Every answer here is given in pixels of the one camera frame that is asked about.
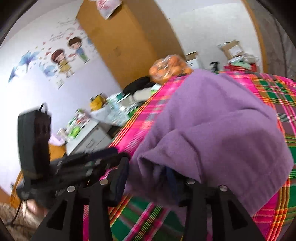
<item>metal screw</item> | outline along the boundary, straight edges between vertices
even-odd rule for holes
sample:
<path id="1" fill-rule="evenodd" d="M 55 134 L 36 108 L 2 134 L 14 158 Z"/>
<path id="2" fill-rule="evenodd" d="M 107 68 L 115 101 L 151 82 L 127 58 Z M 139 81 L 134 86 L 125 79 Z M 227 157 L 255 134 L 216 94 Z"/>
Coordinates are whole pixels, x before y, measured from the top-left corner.
<path id="1" fill-rule="evenodd" d="M 108 183 L 109 183 L 109 181 L 107 179 L 100 180 L 101 185 L 107 185 Z"/>
<path id="2" fill-rule="evenodd" d="M 225 185 L 221 185 L 221 186 L 219 187 L 219 189 L 220 189 L 222 192 L 226 192 L 226 191 L 228 190 L 228 187 L 225 186 Z"/>
<path id="3" fill-rule="evenodd" d="M 187 179 L 186 181 L 189 185 L 192 185 L 195 183 L 195 181 L 193 179 Z"/>
<path id="4" fill-rule="evenodd" d="M 75 187 L 74 186 L 70 186 L 67 188 L 68 192 L 74 192 L 75 191 Z"/>

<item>bag of oranges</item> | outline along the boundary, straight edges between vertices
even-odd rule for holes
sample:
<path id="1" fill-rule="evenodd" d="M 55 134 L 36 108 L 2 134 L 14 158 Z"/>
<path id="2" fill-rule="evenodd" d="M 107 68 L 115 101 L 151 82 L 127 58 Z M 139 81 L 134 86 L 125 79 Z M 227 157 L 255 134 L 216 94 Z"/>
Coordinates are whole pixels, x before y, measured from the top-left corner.
<path id="1" fill-rule="evenodd" d="M 157 60 L 149 70 L 152 81 L 163 85 L 171 77 L 180 74 L 191 74 L 193 70 L 188 67 L 179 55 L 169 55 Z"/>

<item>white wall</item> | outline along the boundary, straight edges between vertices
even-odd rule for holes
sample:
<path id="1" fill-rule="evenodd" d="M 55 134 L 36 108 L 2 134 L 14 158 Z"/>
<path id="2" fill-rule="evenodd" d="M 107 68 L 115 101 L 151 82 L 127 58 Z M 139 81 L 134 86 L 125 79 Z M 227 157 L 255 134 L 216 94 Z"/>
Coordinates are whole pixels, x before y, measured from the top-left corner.
<path id="1" fill-rule="evenodd" d="M 67 60 L 72 61 L 69 65 L 75 72 L 81 66 L 84 66 L 83 61 L 79 56 L 70 57 L 70 54 L 75 53 L 68 47 L 67 42 L 69 38 L 79 36 L 80 38 L 86 37 L 84 31 L 80 31 L 79 23 L 75 20 L 76 14 L 82 0 L 76 0 L 69 4 L 65 4 L 59 8 L 56 8 L 34 21 L 30 22 L 27 26 L 18 31 L 5 45 L 0 49 L 0 79 L 2 82 L 9 80 L 12 69 L 17 66 L 17 75 L 22 77 L 26 73 L 26 65 L 18 66 L 19 62 L 24 54 L 30 51 L 38 53 L 37 59 L 30 63 L 30 67 L 33 64 L 41 65 L 44 67 L 49 65 L 54 66 L 57 69 L 57 65 L 51 61 L 52 53 L 57 49 L 64 49 L 67 55 Z M 86 55 L 92 60 L 98 56 L 97 51 L 94 52 L 95 56 L 90 56 L 90 49 L 93 48 L 87 44 L 86 38 L 83 39 L 82 48 L 85 50 Z M 56 73 L 56 76 L 50 78 L 53 84 L 60 79 L 65 81 L 65 74 Z"/>
<path id="2" fill-rule="evenodd" d="M 64 4 L 73 2 L 74 0 L 38 0 L 19 20 L 12 26 L 8 32 L 3 44 L 6 44 L 18 31 L 24 28 L 28 23 L 36 18 L 56 9 Z"/>
<path id="3" fill-rule="evenodd" d="M 261 49 L 256 31 L 241 0 L 155 0 L 175 31 L 185 54 L 197 51 L 205 68 L 227 59 L 217 45 L 240 41 L 244 51 L 257 56 Z"/>
<path id="4" fill-rule="evenodd" d="M 110 95 L 121 91 L 100 57 L 77 70 L 59 90 L 36 66 L 23 78 L 14 78 L 7 83 L 11 68 L 19 61 L 20 51 L 30 48 L 35 38 L 40 37 L 45 29 L 53 27 L 52 23 L 75 17 L 80 4 L 81 0 L 74 1 L 41 16 L 0 49 L 0 186 L 7 193 L 11 192 L 9 185 L 15 182 L 20 171 L 17 147 L 17 117 L 20 112 L 47 102 L 52 113 L 52 131 L 56 132 L 65 127 L 76 109 L 88 109 L 92 96 L 100 92 Z"/>

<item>paper label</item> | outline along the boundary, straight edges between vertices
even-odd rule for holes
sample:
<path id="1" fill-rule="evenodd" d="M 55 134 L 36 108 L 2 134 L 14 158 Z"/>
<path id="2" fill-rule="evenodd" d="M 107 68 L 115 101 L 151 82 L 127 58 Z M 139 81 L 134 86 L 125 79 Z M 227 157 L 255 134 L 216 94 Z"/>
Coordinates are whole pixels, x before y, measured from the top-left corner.
<path id="1" fill-rule="evenodd" d="M 234 57 L 235 55 L 243 52 L 243 50 L 242 50 L 242 48 L 239 45 L 235 45 L 231 49 L 229 49 L 228 52 L 230 53 L 230 55 L 232 57 Z"/>

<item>black cable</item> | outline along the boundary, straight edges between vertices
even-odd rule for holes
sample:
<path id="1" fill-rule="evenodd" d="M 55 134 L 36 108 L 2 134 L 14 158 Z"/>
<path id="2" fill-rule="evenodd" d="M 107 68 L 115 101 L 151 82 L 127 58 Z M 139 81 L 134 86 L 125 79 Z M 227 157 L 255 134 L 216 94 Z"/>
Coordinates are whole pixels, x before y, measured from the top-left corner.
<path id="1" fill-rule="evenodd" d="M 288 70 L 287 70 L 287 58 L 286 58 L 286 52 L 285 52 L 285 48 L 284 48 L 284 42 L 283 42 L 283 37 L 281 35 L 281 31 L 279 29 L 279 25 L 278 22 L 276 20 L 276 18 L 272 15 L 273 19 L 274 19 L 274 24 L 276 25 L 277 31 L 279 33 L 279 38 L 281 40 L 281 47 L 283 50 L 283 58 L 284 58 L 284 67 L 285 67 L 285 77 L 287 78 L 287 74 L 288 74 Z"/>
<path id="2" fill-rule="evenodd" d="M 39 108 L 39 111 L 42 111 L 42 108 L 45 108 L 45 114 L 47 114 L 47 104 L 46 103 L 42 103 L 42 105 L 40 106 L 40 108 Z"/>
<path id="3" fill-rule="evenodd" d="M 19 205 L 19 207 L 17 209 L 17 213 L 15 214 L 14 218 L 11 221 L 9 221 L 8 223 L 6 223 L 5 226 L 8 226 L 8 225 L 13 226 L 14 225 L 13 222 L 16 220 L 16 218 L 18 216 L 18 213 L 20 212 L 20 207 L 21 206 L 22 206 L 22 201 L 20 202 L 20 205 Z"/>

